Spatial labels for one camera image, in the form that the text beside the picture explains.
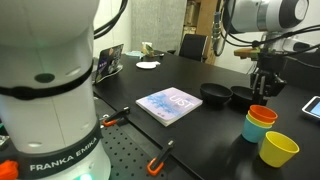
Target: white plate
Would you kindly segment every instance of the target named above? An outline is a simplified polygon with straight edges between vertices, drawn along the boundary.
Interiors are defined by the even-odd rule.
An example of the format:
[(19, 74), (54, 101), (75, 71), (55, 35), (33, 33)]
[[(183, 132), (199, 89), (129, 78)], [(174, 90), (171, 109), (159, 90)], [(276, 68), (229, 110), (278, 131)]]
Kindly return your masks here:
[(138, 62), (136, 66), (142, 69), (154, 69), (158, 64), (160, 63), (157, 61), (156, 62)]

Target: teal cup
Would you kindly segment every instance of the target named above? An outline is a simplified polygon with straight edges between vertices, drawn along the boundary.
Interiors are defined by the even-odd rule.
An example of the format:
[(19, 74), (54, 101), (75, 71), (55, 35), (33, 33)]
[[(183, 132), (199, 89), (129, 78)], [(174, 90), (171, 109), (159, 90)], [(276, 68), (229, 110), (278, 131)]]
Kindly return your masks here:
[(262, 127), (254, 124), (248, 118), (244, 121), (244, 127), (242, 130), (242, 136), (249, 142), (258, 143), (265, 137), (271, 127)]

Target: black bowl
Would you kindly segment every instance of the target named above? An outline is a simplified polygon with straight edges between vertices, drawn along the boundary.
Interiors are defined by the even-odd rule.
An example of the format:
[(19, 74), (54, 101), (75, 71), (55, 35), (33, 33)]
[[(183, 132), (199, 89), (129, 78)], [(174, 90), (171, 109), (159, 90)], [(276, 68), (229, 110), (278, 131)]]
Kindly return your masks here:
[(251, 88), (232, 86), (231, 91), (233, 92), (233, 95), (231, 97), (233, 102), (246, 107), (253, 104), (253, 93)]
[(230, 99), (232, 91), (214, 83), (204, 83), (200, 87), (202, 99), (209, 104), (223, 104)]

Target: black chair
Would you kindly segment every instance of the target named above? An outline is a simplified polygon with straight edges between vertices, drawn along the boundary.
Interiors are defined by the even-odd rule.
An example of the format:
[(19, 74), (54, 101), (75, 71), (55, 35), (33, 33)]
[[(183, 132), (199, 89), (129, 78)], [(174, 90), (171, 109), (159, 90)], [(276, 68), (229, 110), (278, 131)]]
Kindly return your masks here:
[(199, 34), (185, 34), (179, 56), (193, 59), (196, 61), (203, 61), (203, 51), (206, 45), (207, 36)]

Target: laptop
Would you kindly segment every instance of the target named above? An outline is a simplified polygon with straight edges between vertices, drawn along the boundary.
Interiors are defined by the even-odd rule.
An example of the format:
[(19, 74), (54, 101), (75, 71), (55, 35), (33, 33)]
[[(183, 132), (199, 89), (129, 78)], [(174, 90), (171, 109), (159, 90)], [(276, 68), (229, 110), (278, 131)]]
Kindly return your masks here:
[(97, 69), (92, 73), (92, 83), (96, 84), (122, 70), (120, 64), (123, 44), (102, 50), (99, 55)]

